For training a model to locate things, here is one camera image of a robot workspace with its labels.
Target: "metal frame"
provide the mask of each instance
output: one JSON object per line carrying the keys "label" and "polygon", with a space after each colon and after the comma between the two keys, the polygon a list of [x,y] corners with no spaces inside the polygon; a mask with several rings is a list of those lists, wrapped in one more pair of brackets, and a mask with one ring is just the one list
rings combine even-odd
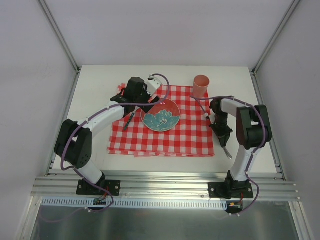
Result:
{"label": "metal frame", "polygon": [[68,57],[71,65],[73,66],[74,70],[76,72],[78,72],[80,70],[80,67],[77,64],[73,54],[71,53],[70,48],[69,48],[64,36],[62,35],[62,33],[61,33],[61,31],[60,31],[60,29],[58,27],[58,24],[57,24],[54,16],[52,15],[52,13],[51,13],[51,11],[50,11],[50,9],[48,7],[48,4],[47,4],[46,0],[37,0],[37,2],[39,3],[39,5],[40,5],[40,7],[41,7],[46,19],[48,20],[50,26],[52,27],[52,30],[55,33],[56,37],[58,38],[58,40],[59,40],[59,42],[60,42],[60,44],[61,44],[61,46],[62,46],[62,48],[63,48],[63,50],[64,50],[64,52],[66,54],[66,56]]}
{"label": "metal frame", "polygon": [[291,208],[293,221],[299,239],[315,240],[315,236],[313,235],[308,220],[306,218],[302,202],[289,202],[289,205]]}
{"label": "metal frame", "polygon": [[[62,120],[67,118],[70,105],[76,90],[80,68],[74,59],[47,3],[45,0],[37,0],[41,6],[54,33],[59,39],[68,59],[76,71],[76,77],[70,92],[68,102]],[[251,72],[252,83],[259,103],[263,103],[256,73],[263,64],[268,52],[272,49],[275,41],[281,34],[288,20],[296,10],[301,0],[293,0],[283,19],[275,30],[268,45],[263,51],[256,67]],[[275,174],[254,174],[250,176],[260,186],[259,201],[284,201],[289,202],[292,216],[296,225],[300,239],[314,239],[311,236],[309,224],[305,218],[305,213],[297,185],[294,182],[286,181],[281,165],[279,154],[275,142],[272,140],[271,151],[278,173]],[[54,153],[51,155],[48,169],[44,177],[37,177],[32,188],[30,205],[23,228],[18,234],[19,239],[29,239],[36,222],[38,211],[44,196],[65,196],[67,198],[80,198],[76,195],[76,186],[80,179],[72,170],[62,172],[61,170],[50,169],[55,159]],[[208,182],[222,182],[226,173],[169,173],[169,172],[129,172],[129,171],[103,171],[107,179],[121,180],[121,195],[117,199],[140,199],[151,200],[177,200],[177,201],[210,201],[208,193]]]}
{"label": "metal frame", "polygon": [[[67,100],[67,102],[65,104],[64,112],[63,112],[62,118],[61,118],[61,120],[59,122],[59,129],[57,129],[55,137],[54,137],[55,140],[57,140],[57,138],[58,138],[58,134],[59,134],[59,130],[60,130],[61,124],[68,117],[68,113],[69,113],[69,110],[70,110],[70,107],[71,107],[71,103],[72,103],[72,100],[73,100],[74,95],[75,95],[75,91],[76,91],[77,83],[78,83],[78,80],[79,80],[80,72],[81,72],[81,70],[77,71],[76,75],[74,76],[74,80],[73,80],[73,84],[72,84],[72,87],[71,87],[71,90],[70,90],[69,98],[68,98],[68,100]],[[47,164],[47,168],[46,168],[46,171],[45,171],[45,176],[48,175],[49,171],[52,169],[52,167],[54,165],[54,161],[55,161],[55,158],[56,158],[56,154],[54,152],[54,147],[55,146],[52,145],[52,148],[51,148],[51,151],[50,151],[49,160],[48,160],[48,164]]]}
{"label": "metal frame", "polygon": [[[250,72],[250,75],[251,75],[251,80],[252,80],[253,88],[254,88],[254,91],[255,91],[255,95],[256,95],[256,98],[258,99],[258,103],[259,104],[264,104],[264,99],[263,99],[263,96],[261,94],[257,78],[256,78],[255,74],[253,73],[253,71]],[[276,147],[276,143],[275,143],[275,138],[274,137],[271,139],[269,144],[270,144],[272,156],[273,156],[273,159],[274,159],[274,164],[275,164],[275,167],[277,168],[277,172],[281,173],[283,179],[286,180],[286,175],[285,175],[285,172],[284,172],[284,169],[283,169],[283,165],[282,165],[280,157],[279,157],[279,153],[278,153],[278,150],[277,150],[277,147]]]}
{"label": "metal frame", "polygon": [[[111,199],[106,199],[105,204],[111,204]],[[74,208],[100,208],[95,204],[95,197],[70,197],[70,196],[45,196],[42,206],[74,207]],[[177,199],[144,199],[144,198],[114,198],[111,208],[124,209],[202,209],[202,210],[227,210],[226,200],[181,200]]]}
{"label": "metal frame", "polygon": [[291,16],[293,15],[293,13],[296,11],[297,6],[299,5],[299,3],[301,2],[301,0],[293,0],[289,6],[289,8],[287,9],[286,13],[284,14],[282,20],[280,21],[279,25],[277,26],[277,28],[275,29],[271,39],[269,40],[268,44],[266,45],[265,49],[263,50],[262,55],[260,56],[257,64],[255,65],[255,67],[253,68],[253,74],[256,75],[256,73],[258,72],[258,70],[260,69],[261,65],[264,63],[268,53],[271,51],[272,47],[274,46],[276,40],[278,39],[278,37],[280,36],[280,34],[282,33],[283,29],[285,28],[285,26],[287,25],[289,19],[291,18]]}

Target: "plastic cup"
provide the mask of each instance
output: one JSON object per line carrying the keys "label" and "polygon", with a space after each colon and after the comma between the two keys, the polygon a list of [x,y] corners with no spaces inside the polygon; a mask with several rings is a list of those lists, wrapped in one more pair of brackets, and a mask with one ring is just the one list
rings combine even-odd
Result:
{"label": "plastic cup", "polygon": [[196,98],[203,98],[207,88],[209,86],[210,80],[205,75],[198,75],[193,80],[193,96]]}

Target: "red and white gingham tablecloth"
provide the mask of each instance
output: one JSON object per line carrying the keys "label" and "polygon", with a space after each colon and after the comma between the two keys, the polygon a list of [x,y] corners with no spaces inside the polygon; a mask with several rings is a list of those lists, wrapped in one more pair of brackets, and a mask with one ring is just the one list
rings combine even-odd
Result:
{"label": "red and white gingham tablecloth", "polygon": [[[126,85],[118,86],[118,93]],[[162,85],[155,93],[160,98],[166,95],[168,86]],[[180,109],[180,121],[171,130],[156,132],[147,128],[141,120],[141,109],[137,110],[126,131],[124,127],[130,117],[112,124],[108,151],[110,154],[134,155],[135,157],[209,157],[214,156],[213,131],[209,127],[199,104],[189,97],[192,86],[171,86],[168,96]],[[202,101],[210,113],[209,101]]]}

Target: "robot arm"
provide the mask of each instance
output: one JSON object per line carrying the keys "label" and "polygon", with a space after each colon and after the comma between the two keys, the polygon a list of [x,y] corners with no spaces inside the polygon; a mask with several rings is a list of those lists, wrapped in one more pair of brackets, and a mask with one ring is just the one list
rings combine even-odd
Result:
{"label": "robot arm", "polygon": [[244,198],[253,198],[251,184],[246,176],[246,171],[250,172],[257,154],[254,150],[261,145],[265,129],[266,138],[262,145],[265,146],[272,138],[272,131],[265,105],[257,105],[255,109],[263,120],[263,126],[259,121],[256,112],[242,103],[223,97],[216,98],[210,103],[210,108],[215,113],[214,123],[210,125],[215,135],[218,137],[221,147],[225,148],[233,132],[228,126],[228,114],[236,117],[236,137],[239,142],[239,149],[236,159],[224,182],[209,184],[209,189],[214,189],[214,194],[210,197],[220,197],[225,199],[239,198],[241,193]]}
{"label": "robot arm", "polygon": [[[139,77],[132,77],[126,88],[123,88],[121,93],[112,97],[107,106],[95,113],[90,118],[85,118],[79,122],[86,121],[79,131],[74,136],[69,147],[67,148],[64,160],[69,162],[81,175],[88,179],[91,183],[105,189],[108,186],[106,182],[106,176],[96,167],[91,160],[92,155],[92,139],[100,133],[104,128],[112,124],[113,122],[120,120],[127,116],[129,113],[135,110],[135,106],[132,105],[118,105],[104,111],[110,106],[125,103],[135,104],[148,104],[149,100],[161,86],[161,81],[155,77],[150,77],[148,81],[144,81]],[[160,98],[156,97],[152,101],[155,103]],[[141,106],[144,112],[148,112],[152,106]],[[72,133],[78,128],[78,122],[67,119],[63,122],[55,147],[54,152],[62,157],[65,147]],[[86,195],[97,195],[97,190],[91,185],[82,181],[79,183],[81,191]]]}

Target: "purple cable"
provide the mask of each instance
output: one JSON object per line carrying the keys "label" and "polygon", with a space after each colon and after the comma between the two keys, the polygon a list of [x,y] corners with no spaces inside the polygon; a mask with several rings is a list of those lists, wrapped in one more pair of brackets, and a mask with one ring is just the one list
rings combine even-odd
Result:
{"label": "purple cable", "polygon": [[[100,111],[98,111],[97,113],[93,114],[91,117],[88,118],[89,121],[91,121],[92,119],[94,119],[96,116],[104,113],[105,111],[108,111],[109,109],[112,109],[112,108],[115,108],[115,107],[118,107],[118,106],[137,106],[137,107],[145,107],[145,106],[153,106],[153,105],[156,105],[156,104],[160,104],[162,103],[164,100],[166,100],[166,98],[168,97],[169,93],[170,93],[170,83],[169,83],[169,80],[162,74],[160,73],[155,73],[155,74],[152,74],[152,76],[160,76],[162,78],[164,78],[164,80],[166,81],[167,83],[167,86],[168,86],[168,90],[164,96],[163,99],[161,99],[160,101],[157,101],[157,102],[154,102],[154,103],[118,103],[118,104],[114,104],[110,107],[106,107]],[[104,207],[103,209],[101,210],[92,210],[91,209],[91,212],[93,213],[100,213],[100,212],[103,212],[107,209],[109,209],[113,204],[114,204],[114,197],[112,196],[112,194],[107,191],[106,189],[103,189],[102,187],[99,187],[97,185],[95,185],[94,183],[92,183],[91,181],[89,181],[88,179],[86,179],[74,166],[68,166],[68,167],[64,167],[64,162],[65,162],[65,157],[66,157],[66,154],[67,154],[67,151],[68,151],[68,148],[70,146],[70,143],[71,141],[73,140],[73,138],[75,137],[75,135],[77,134],[77,132],[84,126],[86,125],[88,122],[87,121],[84,121],[83,123],[81,123],[74,131],[73,133],[70,135],[68,141],[66,142],[66,145],[64,147],[64,150],[63,150],[63,153],[62,153],[62,156],[61,156],[61,163],[60,163],[60,167],[61,167],[61,170],[62,171],[66,171],[68,169],[73,169],[81,178],[83,178],[83,180],[85,180],[88,184],[90,184],[91,186],[95,187],[96,189],[99,189],[105,193],[107,193],[110,197],[111,197],[111,203]],[[64,221],[68,218],[70,218],[71,216],[73,216],[75,213],[79,212],[80,210],[83,210],[84,208],[79,208],[77,209],[76,211],[74,211],[73,213],[71,213],[69,216],[63,218],[63,219],[60,219],[60,220],[47,220],[47,219],[44,219],[41,215],[41,212],[39,211],[39,217],[40,219],[42,219],[43,221],[47,222],[47,223],[59,223],[61,221]]]}
{"label": "purple cable", "polygon": [[205,108],[201,105],[201,102],[198,99],[195,99],[195,98],[194,98],[194,100],[200,105],[203,113],[206,114],[207,112],[206,112]]}
{"label": "purple cable", "polygon": [[[201,101],[201,100],[214,100],[214,99],[217,99],[217,98],[224,98],[224,99],[229,99],[229,100],[233,100],[233,101],[236,101],[238,103],[241,103],[245,106],[249,106],[250,108],[252,108],[255,112],[255,114],[257,115],[257,117],[259,118],[259,121],[260,121],[260,124],[262,126],[264,126],[264,121],[260,115],[260,113],[258,112],[258,110],[252,105],[252,104],[249,104],[249,103],[246,103],[244,101],[241,101],[239,99],[236,99],[236,98],[233,98],[233,97],[230,97],[230,96],[214,96],[214,97],[206,97],[206,98],[197,98],[197,97],[194,97],[194,96],[190,96],[192,99],[196,100],[196,101]],[[249,175],[248,175],[248,171],[249,171],[249,168],[250,168],[250,165],[254,159],[254,154],[258,151],[258,149],[260,149],[264,144],[265,144],[265,141],[266,141],[266,138],[267,138],[267,134],[266,134],[266,129],[263,127],[262,128],[262,132],[263,132],[263,138],[262,138],[262,142],[260,143],[260,145],[258,147],[256,147],[253,151],[252,151],[252,154],[249,158],[249,161],[248,161],[248,164],[246,165],[246,168],[245,168],[245,176],[246,178],[251,182],[253,183],[255,186],[256,186],[256,195],[255,195],[255,198],[253,199],[253,201],[249,204],[249,206],[247,206],[245,209],[243,209],[241,212],[245,212],[247,211],[249,208],[251,208],[253,206],[253,204],[257,201],[258,197],[259,197],[259,193],[260,193],[260,188],[259,188],[259,185],[253,181]]]}

